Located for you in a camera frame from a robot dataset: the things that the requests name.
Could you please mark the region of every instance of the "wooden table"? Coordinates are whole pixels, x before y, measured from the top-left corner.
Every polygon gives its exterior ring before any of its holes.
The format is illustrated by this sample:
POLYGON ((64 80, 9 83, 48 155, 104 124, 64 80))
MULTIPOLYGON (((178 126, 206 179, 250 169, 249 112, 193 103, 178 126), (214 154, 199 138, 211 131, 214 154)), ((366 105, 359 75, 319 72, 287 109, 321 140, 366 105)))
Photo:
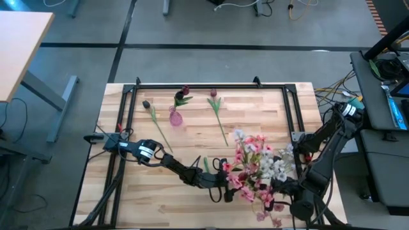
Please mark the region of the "wooden table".
POLYGON ((18 86, 28 90, 57 110, 48 142, 55 142, 68 107, 77 76, 71 76, 62 96, 27 69, 54 18, 53 13, 0 11, 0 102, 10 102, 18 86))
MULTIPOLYGON (((118 115, 122 84, 108 84, 105 89, 98 124, 106 132, 114 132, 118 115)), ((313 85, 297 83, 298 99, 307 132, 314 132, 321 126, 320 114, 316 104, 313 85)), ((224 143, 213 110, 207 103, 210 90, 191 89, 193 99, 188 105, 178 108, 183 116, 183 124, 174 128, 169 124, 169 105, 173 104, 174 89, 139 89, 135 104, 132 128, 135 130, 131 141, 154 139, 166 144, 151 121, 150 115, 142 106, 148 100, 157 110, 159 126, 169 141, 174 157, 185 165, 190 165, 198 155, 208 157, 226 157, 233 160, 235 128, 241 128, 246 134, 263 134, 267 142, 275 149, 285 148, 290 142, 282 92, 276 89, 220 89, 217 96, 222 98, 220 121, 228 139, 229 147, 224 143)), ((291 104, 293 121, 296 121, 291 104)), ((101 152, 103 144, 91 148, 90 157, 101 152)), ((109 154, 100 155, 88 162, 82 184, 79 203, 75 212, 74 224, 82 222, 101 198, 109 154)), ((254 205, 256 210, 261 204, 254 205)), ((342 221, 346 221, 339 189, 334 181, 334 193, 330 209, 342 221)), ((111 216, 108 207, 106 221, 111 216)), ((292 227, 289 209, 273 212, 282 219, 283 227, 292 227)), ((305 222, 296 220, 297 227, 304 227, 305 222)), ((208 191, 184 185, 173 172, 157 167, 148 168, 127 162, 121 192, 117 227, 217 227, 217 228, 252 228, 272 227, 269 220, 257 222, 251 206, 239 195, 232 203, 213 203, 208 191)))

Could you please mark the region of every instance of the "pink flower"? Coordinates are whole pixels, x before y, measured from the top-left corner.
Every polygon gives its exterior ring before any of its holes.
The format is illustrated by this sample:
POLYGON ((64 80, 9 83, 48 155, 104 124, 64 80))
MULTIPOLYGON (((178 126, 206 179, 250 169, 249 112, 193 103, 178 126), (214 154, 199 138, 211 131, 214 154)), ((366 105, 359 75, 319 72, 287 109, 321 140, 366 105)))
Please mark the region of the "pink flower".
POLYGON ((235 189, 240 189, 243 186, 240 180, 238 179, 238 176, 234 174, 230 173, 226 179, 233 184, 235 189))
POLYGON ((243 154, 241 154, 241 153, 236 154, 236 156, 235 156, 235 164, 240 164, 240 163, 242 163, 242 160, 243 160, 243 154))
POLYGON ((252 144, 254 141, 256 141, 253 137, 248 137, 244 140, 244 144, 252 144))
POLYGON ((281 219, 279 219, 279 218, 274 218, 274 219, 273 219, 273 225, 274 225, 274 227, 281 227, 281 226, 282 226, 282 224, 281 224, 281 219))
POLYGON ((247 186, 241 188, 242 194, 241 196, 244 197, 246 200, 253 202, 254 201, 254 192, 251 191, 247 186))
POLYGON ((261 185, 261 180, 256 180, 256 183, 254 184, 255 188, 259 188, 261 185))
POLYGON ((230 173, 233 170, 233 166, 229 163, 223 163, 223 171, 230 173))
POLYGON ((284 205, 283 204, 274 204, 274 211, 283 211, 284 205))
POLYGON ((249 177, 249 175, 248 175, 247 173, 241 172, 241 173, 238 175, 238 180, 239 180, 240 182, 243 182, 243 181, 245 181, 245 180, 247 179, 247 177, 249 177))
POLYGON ((258 222, 263 221, 265 218, 265 215, 263 213, 257 213, 256 216, 258 222))
POLYGON ((257 140, 265 142, 266 137, 264 135, 257 135, 257 140))

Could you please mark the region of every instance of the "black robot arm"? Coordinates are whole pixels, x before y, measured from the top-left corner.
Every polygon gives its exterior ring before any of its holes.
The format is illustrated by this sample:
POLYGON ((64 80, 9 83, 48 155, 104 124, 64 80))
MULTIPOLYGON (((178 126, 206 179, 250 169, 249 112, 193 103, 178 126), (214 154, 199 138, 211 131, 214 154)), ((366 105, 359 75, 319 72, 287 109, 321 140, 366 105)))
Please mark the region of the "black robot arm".
MULTIPOLYGON (((332 181, 336 156, 362 126, 362 110, 347 103, 337 103, 331 109, 332 117, 320 129, 313 134, 302 135, 294 145, 293 151, 300 155, 316 153, 320 151, 322 142, 329 138, 321 154, 307 165, 298 181, 289 181, 288 186, 281 185, 279 191, 294 195, 290 212, 300 220, 308 221, 312 217, 314 200, 323 203, 323 196, 332 181)), ((272 181, 272 185, 279 187, 277 181, 272 181)), ((331 214, 327 209, 324 208, 323 214, 331 214)))

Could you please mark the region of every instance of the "green stem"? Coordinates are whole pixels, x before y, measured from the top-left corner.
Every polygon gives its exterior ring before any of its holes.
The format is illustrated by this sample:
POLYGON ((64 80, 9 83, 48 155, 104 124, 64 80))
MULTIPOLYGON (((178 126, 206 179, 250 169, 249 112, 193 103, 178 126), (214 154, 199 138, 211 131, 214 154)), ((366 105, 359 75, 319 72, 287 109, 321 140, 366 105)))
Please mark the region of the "green stem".
POLYGON ((171 150, 171 153, 173 153, 173 150, 171 148, 171 145, 167 142, 166 137, 164 135, 164 133, 162 133, 162 130, 160 129, 158 123, 156 121, 154 121, 154 124, 156 125, 156 127, 158 127, 160 134, 162 134, 162 137, 165 139, 165 142, 167 144, 167 147, 171 150))
POLYGON ((216 113, 216 118, 217 118, 217 121, 219 122, 220 129, 222 130, 224 142, 226 143, 226 146, 229 146, 228 140, 226 140, 226 136, 224 135, 224 132, 223 132, 222 124, 220 123, 219 115, 217 113, 216 113))

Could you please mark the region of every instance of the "gray floor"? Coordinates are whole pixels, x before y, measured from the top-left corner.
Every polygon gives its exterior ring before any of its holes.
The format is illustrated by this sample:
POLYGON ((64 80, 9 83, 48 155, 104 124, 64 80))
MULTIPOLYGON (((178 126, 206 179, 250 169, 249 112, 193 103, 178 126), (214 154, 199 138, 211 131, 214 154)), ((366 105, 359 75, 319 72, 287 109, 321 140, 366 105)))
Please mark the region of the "gray floor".
MULTIPOLYGON (((56 12, 46 42, 118 43, 131 0, 83 0, 76 19, 66 16, 70 0, 55 8, 44 7, 40 0, 26 2, 33 11, 56 12)), ((206 1, 174 0, 170 16, 164 18, 161 0, 138 0, 127 43, 368 47, 381 38, 364 0, 321 0, 296 22, 288 20, 287 4, 276 0, 272 17, 257 18, 251 8, 227 6, 214 12, 206 1)), ((303 6, 296 2, 295 8, 298 14, 303 6)), ((27 214, 11 211, 11 225, 29 225, 30 229, 68 225, 89 150, 82 136, 95 126, 115 52, 96 48, 38 51, 29 69, 57 92, 63 91, 70 75, 78 75, 81 81, 55 144, 45 143, 53 109, 23 87, 15 95, 29 107, 21 143, 53 158, 49 165, 34 165, 18 208, 38 205, 32 194, 44 196, 49 206, 27 214)), ((125 49, 115 82, 135 82, 136 77, 143 82, 248 82, 257 75, 265 82, 309 81, 318 88, 350 70, 347 52, 125 49)), ((358 89, 355 79, 347 86, 358 89)), ((4 129, 15 138, 24 121, 24 110, 19 102, 13 102, 9 109, 4 129)), ((382 205, 357 197, 362 189, 359 182, 366 174, 363 167, 355 157, 337 165, 348 222, 361 227, 406 229, 408 218, 391 217, 382 205)))

